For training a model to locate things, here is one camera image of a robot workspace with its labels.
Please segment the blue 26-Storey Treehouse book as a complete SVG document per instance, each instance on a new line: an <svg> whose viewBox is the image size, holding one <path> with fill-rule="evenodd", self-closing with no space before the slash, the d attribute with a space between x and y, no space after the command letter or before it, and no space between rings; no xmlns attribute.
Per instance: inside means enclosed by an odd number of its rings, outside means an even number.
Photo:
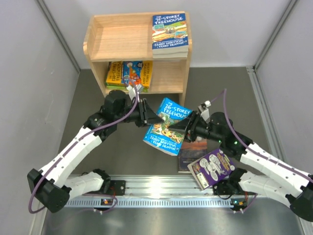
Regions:
<svg viewBox="0 0 313 235"><path fill-rule="evenodd" d="M192 111L180 106L169 98L164 98L157 111L163 120L149 127L143 141L170 156L177 156L181 149L184 135L180 132L169 130L169 126L176 124L190 115Z"/></svg>

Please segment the yellow 130-Storey Treehouse book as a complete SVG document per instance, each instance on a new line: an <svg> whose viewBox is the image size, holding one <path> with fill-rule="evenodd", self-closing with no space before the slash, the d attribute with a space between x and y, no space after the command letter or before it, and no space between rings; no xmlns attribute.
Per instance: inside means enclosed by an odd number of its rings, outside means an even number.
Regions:
<svg viewBox="0 0 313 235"><path fill-rule="evenodd" d="M107 86L125 88L132 80L136 85L150 88L153 72L153 61L116 61L109 62L106 77Z"/></svg>

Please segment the lime green 65-Storey Treehouse book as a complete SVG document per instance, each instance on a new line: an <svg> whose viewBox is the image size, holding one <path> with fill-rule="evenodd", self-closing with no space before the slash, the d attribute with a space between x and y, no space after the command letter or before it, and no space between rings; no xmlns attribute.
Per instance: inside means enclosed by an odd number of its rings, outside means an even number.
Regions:
<svg viewBox="0 0 313 235"><path fill-rule="evenodd" d="M107 85L106 89L108 90L122 90L122 91L126 91L127 87L125 86L116 86L116 85ZM147 93L149 91L148 88L143 88L142 92Z"/></svg>

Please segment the blue 91-Storey Treehouse book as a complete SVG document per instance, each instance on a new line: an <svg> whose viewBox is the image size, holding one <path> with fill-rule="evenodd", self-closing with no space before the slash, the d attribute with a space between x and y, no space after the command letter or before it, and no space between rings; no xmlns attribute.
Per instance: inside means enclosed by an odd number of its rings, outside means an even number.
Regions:
<svg viewBox="0 0 313 235"><path fill-rule="evenodd" d="M152 54L188 52L189 40L184 13L152 16Z"/></svg>

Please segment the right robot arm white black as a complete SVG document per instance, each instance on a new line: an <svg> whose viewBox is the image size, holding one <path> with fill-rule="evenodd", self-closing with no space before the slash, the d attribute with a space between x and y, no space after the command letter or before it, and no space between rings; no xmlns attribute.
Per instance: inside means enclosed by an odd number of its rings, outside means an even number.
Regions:
<svg viewBox="0 0 313 235"><path fill-rule="evenodd" d="M199 112L192 111L185 119L169 125L169 129L182 133L187 142L194 142L197 137L219 142L220 150L228 157L261 173L233 171L227 182L232 193L247 191L263 195L284 204L298 217L313 220L313 175L279 160L235 131L225 113L215 112L205 121Z"/></svg>

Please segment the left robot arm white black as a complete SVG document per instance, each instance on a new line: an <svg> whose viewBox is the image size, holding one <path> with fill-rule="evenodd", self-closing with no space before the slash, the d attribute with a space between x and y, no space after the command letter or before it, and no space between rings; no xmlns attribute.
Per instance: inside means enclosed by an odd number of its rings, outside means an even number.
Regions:
<svg viewBox="0 0 313 235"><path fill-rule="evenodd" d="M79 163L101 145L119 123L133 122L137 127L163 123L134 89L129 94L113 90L105 97L100 110L91 115L74 139L51 162L27 174L31 200L37 199L51 213L60 211L69 200L89 192L106 194L111 177L100 169L69 178Z"/></svg>

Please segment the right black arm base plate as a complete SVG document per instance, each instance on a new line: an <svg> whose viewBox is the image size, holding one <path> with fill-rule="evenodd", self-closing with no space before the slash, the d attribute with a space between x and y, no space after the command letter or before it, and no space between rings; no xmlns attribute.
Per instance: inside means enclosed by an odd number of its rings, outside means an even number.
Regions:
<svg viewBox="0 0 313 235"><path fill-rule="evenodd" d="M223 199L227 199L224 196L233 195L245 195L245 191L239 186L238 182L231 180L221 180L212 186L214 195L221 196Z"/></svg>

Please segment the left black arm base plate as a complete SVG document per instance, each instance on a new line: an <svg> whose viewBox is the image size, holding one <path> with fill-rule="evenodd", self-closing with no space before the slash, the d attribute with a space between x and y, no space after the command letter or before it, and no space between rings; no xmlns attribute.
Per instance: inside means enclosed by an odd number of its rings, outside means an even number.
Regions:
<svg viewBox="0 0 313 235"><path fill-rule="evenodd" d="M113 196L125 195L126 181L125 180L111 180L106 183L103 189L103 193Z"/></svg>

